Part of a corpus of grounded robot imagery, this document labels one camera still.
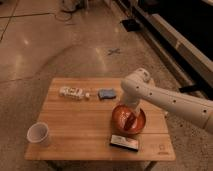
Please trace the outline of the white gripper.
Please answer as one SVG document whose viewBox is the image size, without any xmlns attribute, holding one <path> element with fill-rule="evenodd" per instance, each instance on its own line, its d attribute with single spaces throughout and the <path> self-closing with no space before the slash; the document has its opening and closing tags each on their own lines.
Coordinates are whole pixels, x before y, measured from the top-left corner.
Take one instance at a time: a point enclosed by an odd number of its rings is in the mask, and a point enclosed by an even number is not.
<svg viewBox="0 0 213 171">
<path fill-rule="evenodd" d="M 136 119 L 137 119 L 136 112 L 132 110 L 131 108 L 124 106 L 123 107 L 123 129 L 125 131 L 128 131 L 132 127 Z"/>
</svg>

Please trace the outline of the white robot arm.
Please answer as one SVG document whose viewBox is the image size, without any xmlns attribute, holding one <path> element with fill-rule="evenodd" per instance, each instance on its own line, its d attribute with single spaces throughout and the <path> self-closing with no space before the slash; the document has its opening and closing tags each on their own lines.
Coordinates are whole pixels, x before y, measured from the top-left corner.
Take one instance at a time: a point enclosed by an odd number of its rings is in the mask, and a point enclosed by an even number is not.
<svg viewBox="0 0 213 171">
<path fill-rule="evenodd" d="M 144 99 L 213 134 L 213 101 L 150 85 L 150 74 L 138 68 L 121 80 L 122 102 L 135 108 Z"/>
</svg>

